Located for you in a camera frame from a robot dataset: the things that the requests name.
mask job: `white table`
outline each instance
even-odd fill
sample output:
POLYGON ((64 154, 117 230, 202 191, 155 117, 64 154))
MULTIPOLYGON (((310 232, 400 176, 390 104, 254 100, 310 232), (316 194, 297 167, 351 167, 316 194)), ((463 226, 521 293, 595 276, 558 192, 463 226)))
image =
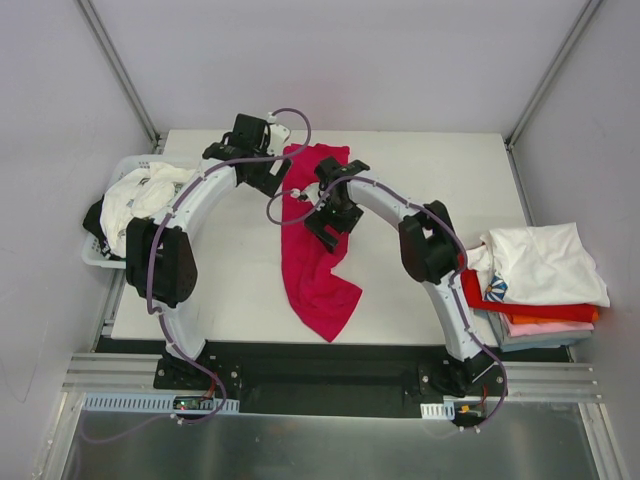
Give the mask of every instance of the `white table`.
MULTIPOLYGON (((164 154, 200 158, 223 133, 172 130, 164 154)), ((293 138, 300 142, 303 133, 293 138)), ((526 224, 500 135, 319 131, 313 132, 314 143, 348 145, 351 160, 367 163, 399 193, 424 203, 442 201, 467 247, 477 245, 487 229, 526 224)), ((289 306, 280 272, 280 227, 267 220, 266 202, 263 194, 241 185, 211 212, 193 240, 199 272, 194 295, 200 299, 203 331, 209 340, 323 343, 289 306)), ((274 207, 280 210, 279 203, 274 207)), ((444 344, 431 301, 404 271, 397 233, 382 219, 365 212, 334 272, 363 290, 335 343, 444 344)), ((477 322, 485 341, 495 345, 488 324, 477 322)), ((147 315, 144 300, 129 285, 112 338, 163 339, 156 318, 147 315)))

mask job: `metal floor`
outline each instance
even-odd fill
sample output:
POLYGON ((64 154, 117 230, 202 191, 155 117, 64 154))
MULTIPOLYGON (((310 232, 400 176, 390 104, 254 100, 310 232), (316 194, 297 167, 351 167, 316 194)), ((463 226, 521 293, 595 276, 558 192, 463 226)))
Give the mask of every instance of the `metal floor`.
MULTIPOLYGON (((92 438, 148 414, 84 412, 92 438)), ((105 445, 74 438, 65 479, 597 479, 577 405, 508 403, 479 434, 449 422, 263 415, 161 419, 105 445)))

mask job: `folded white shirt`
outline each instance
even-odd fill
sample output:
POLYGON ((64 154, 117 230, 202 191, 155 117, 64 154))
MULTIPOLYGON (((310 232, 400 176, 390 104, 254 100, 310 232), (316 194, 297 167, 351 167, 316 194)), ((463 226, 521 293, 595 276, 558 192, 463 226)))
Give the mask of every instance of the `folded white shirt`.
POLYGON ((150 162, 148 169, 137 168, 109 188, 102 202, 100 226, 111 251, 125 258, 129 222, 159 212, 194 172, 164 162, 150 162))
POLYGON ((582 246, 575 223, 499 228, 468 251, 484 299, 521 305, 609 306, 607 286, 582 246))

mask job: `folded clothes stack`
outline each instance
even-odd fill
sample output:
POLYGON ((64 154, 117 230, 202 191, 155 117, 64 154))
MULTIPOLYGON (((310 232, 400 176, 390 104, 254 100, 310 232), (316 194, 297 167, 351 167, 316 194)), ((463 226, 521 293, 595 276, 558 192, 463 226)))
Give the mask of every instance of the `folded clothes stack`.
POLYGON ((502 350, 570 345, 589 338, 609 297, 574 223, 496 229, 467 252, 462 285, 489 313, 502 350))

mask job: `pink towel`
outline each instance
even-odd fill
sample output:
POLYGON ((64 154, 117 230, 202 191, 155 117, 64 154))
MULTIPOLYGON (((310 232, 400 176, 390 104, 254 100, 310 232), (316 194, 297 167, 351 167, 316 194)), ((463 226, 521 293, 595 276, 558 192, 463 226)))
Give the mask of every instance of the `pink towel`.
MULTIPOLYGON (((297 148, 299 145, 291 145, 284 153, 291 153, 297 148)), ((334 157, 341 165, 346 165, 349 147, 321 144, 307 147, 293 159, 282 189, 303 190, 317 182, 313 170, 327 157, 334 157)), ((282 219, 298 218, 309 209, 311 203, 286 196, 282 204, 282 219)), ((347 254, 348 234, 338 238, 335 253, 331 254, 303 222, 282 227, 282 278, 289 303, 300 320, 328 342, 332 342, 347 324, 362 294, 359 287, 331 273, 331 269, 347 254)))
POLYGON ((514 325, 509 321, 508 315, 501 313, 500 319, 507 326, 509 335, 520 337, 522 335, 539 335, 542 333, 571 332, 574 330, 593 330, 593 323, 585 322, 548 322, 548 323, 527 323, 514 325))

